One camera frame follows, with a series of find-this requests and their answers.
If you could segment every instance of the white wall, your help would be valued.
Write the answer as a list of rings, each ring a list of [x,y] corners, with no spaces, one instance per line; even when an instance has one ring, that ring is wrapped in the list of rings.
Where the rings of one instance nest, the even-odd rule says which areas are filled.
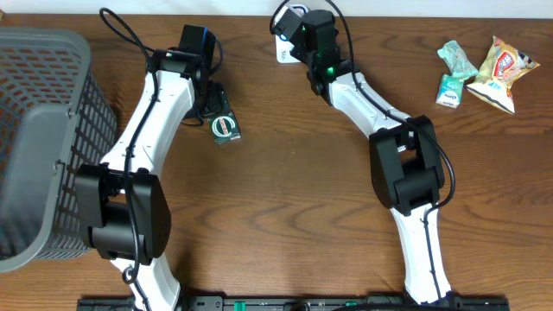
[[[553,0],[334,0],[345,16],[553,18]],[[6,13],[271,15],[280,0],[0,0]],[[324,0],[298,0],[311,9]]]

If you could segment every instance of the crumpled teal wrapper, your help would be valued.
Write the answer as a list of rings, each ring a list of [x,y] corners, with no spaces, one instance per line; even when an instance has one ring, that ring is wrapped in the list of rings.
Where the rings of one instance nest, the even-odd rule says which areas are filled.
[[[438,56],[448,64],[451,76],[455,79],[464,81],[478,74],[478,70],[468,61],[465,51],[455,40],[444,44],[443,48],[438,50]]]

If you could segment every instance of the wooden tabletop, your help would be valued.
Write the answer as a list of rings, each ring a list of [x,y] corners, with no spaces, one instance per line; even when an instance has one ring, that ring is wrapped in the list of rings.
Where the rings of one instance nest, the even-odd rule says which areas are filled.
[[[269,17],[124,19],[154,48],[176,45],[184,23],[192,23],[209,27],[225,50],[213,79],[225,84],[242,139],[215,146],[207,127],[181,127],[162,174],[173,217],[166,252],[186,289],[236,296],[402,290],[404,258],[391,213],[372,190],[367,140],[312,93],[304,65],[277,63]],[[452,287],[464,295],[505,295],[514,311],[553,309],[553,23],[348,22],[367,81],[399,110],[429,116],[454,165],[457,191],[439,222]],[[144,82],[136,47],[98,16],[7,15],[0,25],[82,34],[93,73],[124,128]],[[455,39],[478,67],[492,35],[542,65],[515,82],[516,116],[468,92],[456,110],[436,105],[448,73],[436,50]],[[344,56],[345,39],[342,31]],[[82,296],[129,293],[95,251],[0,275],[1,310],[74,310]]]

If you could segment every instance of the yellow snack bag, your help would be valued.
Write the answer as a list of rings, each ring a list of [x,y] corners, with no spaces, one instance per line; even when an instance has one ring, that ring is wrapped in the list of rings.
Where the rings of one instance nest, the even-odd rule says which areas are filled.
[[[514,114],[512,83],[538,66],[530,57],[494,36],[478,76],[467,89],[488,104]]]

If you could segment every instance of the gray basket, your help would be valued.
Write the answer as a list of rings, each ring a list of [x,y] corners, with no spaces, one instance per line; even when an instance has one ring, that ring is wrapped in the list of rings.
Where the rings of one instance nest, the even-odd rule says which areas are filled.
[[[117,130],[90,65],[73,32],[0,29],[0,272],[87,252],[74,177]]]

